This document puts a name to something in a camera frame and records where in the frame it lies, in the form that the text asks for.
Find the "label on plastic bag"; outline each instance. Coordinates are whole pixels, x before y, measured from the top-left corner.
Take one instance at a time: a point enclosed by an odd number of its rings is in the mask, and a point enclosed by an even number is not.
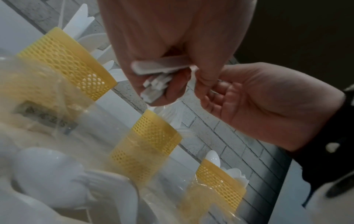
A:
[[[15,114],[21,114],[33,121],[36,121],[47,127],[56,128],[63,134],[68,135],[77,124],[65,117],[58,117],[55,111],[47,109],[36,103],[26,101],[18,105],[15,110]]]
[[[212,204],[208,210],[200,219],[199,224],[233,224],[231,219],[227,218],[221,209]]]

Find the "brick wall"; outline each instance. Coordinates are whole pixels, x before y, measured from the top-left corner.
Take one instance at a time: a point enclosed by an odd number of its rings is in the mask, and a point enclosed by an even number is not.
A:
[[[43,33],[58,25],[60,0],[3,1]],[[104,32],[95,0],[67,0],[64,25],[83,3],[88,5],[89,15],[96,18],[85,34]],[[232,57],[227,64],[235,63],[237,61]],[[114,90],[140,113],[146,110],[145,103],[128,82],[120,83]],[[198,161],[211,149],[215,150],[221,157],[222,166],[241,169],[250,184],[237,212],[249,224],[267,223],[289,167],[289,157],[277,147],[245,136],[205,112],[193,91],[194,82],[191,81],[182,97],[183,124],[198,137],[184,139],[181,146]]]

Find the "white button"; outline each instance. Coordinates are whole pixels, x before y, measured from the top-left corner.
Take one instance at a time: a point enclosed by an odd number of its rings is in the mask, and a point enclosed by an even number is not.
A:
[[[340,144],[336,142],[331,142],[326,145],[326,150],[329,153],[334,153],[339,148]]]

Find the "dark background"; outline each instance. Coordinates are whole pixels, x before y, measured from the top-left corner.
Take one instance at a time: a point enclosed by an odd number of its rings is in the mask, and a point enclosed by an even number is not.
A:
[[[354,83],[354,1],[258,0],[235,56],[302,71],[338,88]]]

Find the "yellow basket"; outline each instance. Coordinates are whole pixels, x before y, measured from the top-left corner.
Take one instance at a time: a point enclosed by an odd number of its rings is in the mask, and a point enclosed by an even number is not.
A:
[[[246,193],[237,180],[206,159],[200,164],[196,176],[179,206],[182,217],[197,224],[213,204],[227,216],[235,213]]]
[[[111,152],[111,159],[138,187],[162,167],[182,136],[167,122],[146,110],[128,135]]]
[[[94,101],[117,84],[110,73],[85,48],[58,27],[17,56],[47,64]]]

